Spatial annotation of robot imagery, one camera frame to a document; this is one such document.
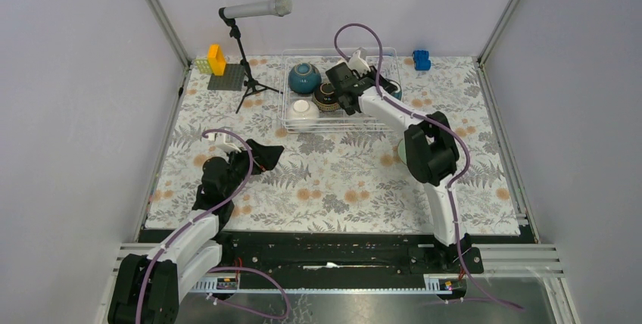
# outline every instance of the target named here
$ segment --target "tabletop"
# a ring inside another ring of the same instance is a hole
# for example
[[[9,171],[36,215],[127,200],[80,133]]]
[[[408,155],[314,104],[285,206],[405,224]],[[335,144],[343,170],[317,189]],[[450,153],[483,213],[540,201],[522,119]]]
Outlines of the tabletop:
[[[282,87],[280,56],[248,57],[254,77]],[[456,186],[461,221],[469,233],[517,235],[497,139],[472,58],[431,58],[428,71],[398,58],[402,100],[426,113],[442,111],[468,145],[472,162]],[[242,92],[209,91],[210,76],[192,70],[145,228],[175,229],[195,201],[203,163],[223,156],[201,137],[227,128],[263,145],[283,145],[279,165],[253,176],[234,199],[226,229],[314,232],[430,233],[422,185],[397,155],[395,132],[288,133],[279,120],[279,94],[261,92],[235,109]],[[463,155],[458,167],[463,166]]]

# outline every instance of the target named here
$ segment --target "microphone stand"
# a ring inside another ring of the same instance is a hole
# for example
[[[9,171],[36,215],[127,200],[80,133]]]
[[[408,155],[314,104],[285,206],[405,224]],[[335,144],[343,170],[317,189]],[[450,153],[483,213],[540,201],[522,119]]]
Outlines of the microphone stand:
[[[236,26],[236,19],[229,19],[225,17],[223,14],[224,8],[219,9],[219,16],[223,21],[225,22],[225,25],[231,27],[232,29],[229,31],[229,37],[236,39],[236,42],[238,43],[238,49],[241,51],[241,62],[240,65],[245,68],[245,75],[248,76],[248,80],[243,81],[243,86],[247,86],[245,90],[245,94],[243,94],[243,98],[241,98],[241,102],[238,104],[238,107],[236,108],[236,113],[238,113],[239,110],[241,110],[241,106],[243,105],[243,101],[245,101],[245,97],[248,97],[250,95],[256,95],[258,93],[261,93],[266,90],[278,92],[278,93],[283,93],[279,91],[278,89],[274,89],[269,86],[265,86],[264,84],[259,83],[255,78],[252,76],[252,70],[250,69],[250,64],[248,63],[248,59],[245,58],[245,51],[243,51],[243,44],[241,44],[241,30],[238,29],[238,26]]]

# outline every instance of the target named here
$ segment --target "silver microphone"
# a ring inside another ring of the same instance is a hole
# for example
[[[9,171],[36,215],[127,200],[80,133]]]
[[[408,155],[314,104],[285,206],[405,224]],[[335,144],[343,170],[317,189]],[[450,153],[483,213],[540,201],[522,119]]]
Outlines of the silver microphone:
[[[253,4],[221,8],[219,14],[227,19],[263,15],[285,16],[292,12],[292,0],[268,0]]]

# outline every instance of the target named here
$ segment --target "wire basket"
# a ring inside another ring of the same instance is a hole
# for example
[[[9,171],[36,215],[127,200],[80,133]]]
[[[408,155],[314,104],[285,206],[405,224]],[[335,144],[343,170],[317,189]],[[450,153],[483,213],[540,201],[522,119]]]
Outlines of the wire basket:
[[[376,66],[379,62],[378,48],[365,48],[368,57],[366,62]],[[352,55],[357,48],[342,48],[346,55]],[[328,77],[326,71],[334,67],[341,60],[335,49],[287,49],[282,53],[282,91],[283,95],[279,102],[279,119],[282,126],[288,132],[302,132],[300,120],[290,120],[287,118],[287,112],[290,105],[298,100],[312,102],[312,95],[299,95],[290,90],[288,84],[288,74],[290,70],[299,63],[310,63],[319,69],[321,73],[321,83],[327,83]],[[397,65],[397,51],[394,48],[383,48],[383,61],[381,75],[399,83],[399,66]],[[374,117],[361,113],[355,113],[348,116],[345,111],[339,109],[333,112],[321,112],[321,116],[314,122],[305,123],[305,132],[347,132],[347,131],[389,131],[384,123],[379,122]]]

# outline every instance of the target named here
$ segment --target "cable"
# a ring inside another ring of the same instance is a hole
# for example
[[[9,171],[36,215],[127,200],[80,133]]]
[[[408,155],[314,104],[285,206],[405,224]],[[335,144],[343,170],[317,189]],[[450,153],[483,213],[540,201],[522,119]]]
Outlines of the cable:
[[[519,305],[517,303],[513,303],[512,301],[507,301],[507,300],[504,300],[504,299],[496,298],[491,293],[486,291],[483,287],[481,287],[480,284],[477,282],[477,280],[475,280],[472,277],[472,274],[470,273],[470,271],[468,270],[468,267],[466,266],[466,263],[464,262],[463,253],[462,253],[462,249],[461,249],[461,243],[460,243],[460,239],[461,239],[461,237],[460,237],[460,224],[459,224],[459,218],[457,216],[457,205],[455,204],[455,197],[453,196],[452,186],[470,168],[470,151],[468,150],[468,147],[466,146],[466,143],[464,143],[464,141],[452,129],[449,129],[447,126],[445,126],[445,125],[443,125],[443,124],[439,123],[438,121],[435,121],[435,120],[433,120],[431,118],[428,118],[428,117],[420,115],[420,114],[415,114],[414,112],[412,112],[411,110],[405,108],[404,106],[401,106],[401,105],[397,104],[394,101],[393,98],[389,98],[385,93],[383,93],[383,91],[381,89],[381,86],[379,85],[379,75],[381,74],[381,67],[382,67],[382,61],[383,61],[383,45],[382,45],[381,40],[379,39],[379,37],[377,36],[377,34],[375,33],[374,30],[370,29],[366,25],[363,25],[362,23],[349,23],[347,25],[342,26],[337,31],[337,33],[335,34],[335,49],[337,50],[337,52],[345,60],[347,60],[346,54],[344,54],[341,51],[341,49],[338,47],[338,45],[337,45],[337,39],[338,39],[339,34],[341,33],[341,31],[343,31],[344,29],[347,29],[348,27],[351,27],[351,26],[358,26],[358,27],[360,27],[362,29],[368,30],[372,34],[372,36],[375,37],[375,39],[377,41],[377,45],[379,46],[379,61],[377,62],[377,73],[375,75],[375,88],[377,90],[377,93],[381,96],[381,98],[383,100],[386,100],[389,104],[391,104],[393,107],[397,108],[399,111],[404,112],[405,114],[407,114],[407,115],[409,115],[411,117],[416,117],[416,118],[422,119],[424,121],[427,121],[428,123],[439,127],[440,129],[442,129],[445,132],[447,132],[449,135],[453,136],[455,138],[455,140],[457,140],[457,142],[460,144],[460,146],[461,146],[461,148],[463,150],[463,153],[466,156],[466,162],[464,163],[463,169],[457,175],[455,175],[450,181],[448,181],[448,183],[446,184],[446,190],[448,190],[448,200],[450,200],[450,208],[453,210],[453,220],[455,221],[455,239],[457,240],[457,242],[456,242],[457,256],[460,259],[461,267],[466,272],[466,275],[469,277],[470,282],[472,282],[477,287],[477,289],[479,291],[481,291],[484,295],[486,295],[486,297],[488,297],[488,300],[491,300],[491,301],[493,301],[493,302],[495,302],[495,303],[497,303],[499,305],[508,307],[510,309],[517,310],[519,312],[525,311],[525,308],[523,306],[521,306],[521,305]]]
[[[221,303],[225,304],[229,307],[235,307],[237,309],[245,310],[249,313],[253,313],[258,316],[262,316],[263,318],[267,319],[275,319],[275,320],[283,320],[287,318],[290,315],[290,312],[292,310],[292,306],[290,305],[290,299],[288,299],[288,295],[285,293],[285,290],[281,285],[279,285],[278,282],[276,282],[275,279],[271,278],[269,275],[266,273],[259,271],[258,269],[252,269],[250,267],[215,267],[209,271],[209,273],[218,273],[220,271],[245,271],[248,273],[256,273],[257,275],[260,275],[264,278],[266,278],[268,281],[272,282],[272,284],[281,292],[281,296],[283,296],[283,300],[285,301],[285,313],[282,315],[272,315],[268,313],[262,313],[258,310],[254,310],[250,307],[244,307],[243,305],[238,305],[234,303],[228,303],[227,301],[214,301],[214,303]]]
[[[250,145],[248,145],[248,143],[245,142],[245,140],[242,139],[241,136],[236,135],[233,132],[226,131],[224,129],[207,129],[203,131],[202,136],[207,138],[207,134],[215,133],[215,132],[224,133],[226,135],[230,135],[231,137],[237,139],[239,142],[241,142],[243,147],[245,147],[245,150],[248,152],[248,156],[250,158],[249,161],[254,161],[254,156],[252,155],[252,149],[250,148]],[[248,169],[248,174],[245,176],[245,179],[243,179],[243,181],[241,182],[241,185],[239,185],[238,188],[236,188],[236,190],[228,198],[226,198],[224,201],[220,202],[219,204],[215,205],[214,207],[206,210],[205,212],[197,215],[196,218],[194,218],[192,221],[187,222],[181,228],[174,231],[174,233],[172,233],[170,238],[167,240],[167,243],[165,243],[164,247],[158,250],[158,252],[154,255],[154,257],[151,258],[151,261],[147,266],[147,270],[145,271],[145,275],[143,276],[141,290],[139,293],[139,300],[138,300],[138,303],[136,304],[136,321],[135,321],[136,324],[141,324],[142,303],[143,303],[143,300],[145,299],[145,290],[147,289],[147,283],[149,281],[149,276],[151,275],[151,269],[154,267],[154,265],[158,261],[158,258],[160,258],[161,255],[167,251],[167,249],[171,246],[171,244],[174,243],[174,241],[181,234],[183,234],[184,231],[187,230],[187,228],[189,228],[190,226],[193,226],[194,223],[198,222],[199,220],[209,216],[210,214],[212,214],[212,212],[221,208],[223,205],[228,204],[245,187],[245,184],[247,184],[248,181],[250,180],[250,176],[252,176],[252,164],[250,164]]]

